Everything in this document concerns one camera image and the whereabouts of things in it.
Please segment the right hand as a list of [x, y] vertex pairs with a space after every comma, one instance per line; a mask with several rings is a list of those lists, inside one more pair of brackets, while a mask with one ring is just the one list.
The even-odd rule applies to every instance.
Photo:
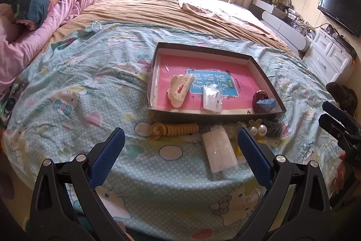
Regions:
[[345, 164], [346, 152], [341, 152], [339, 159], [340, 162], [337, 167], [337, 173], [333, 180], [333, 187], [335, 193], [338, 194], [343, 189], [346, 179], [346, 164]]

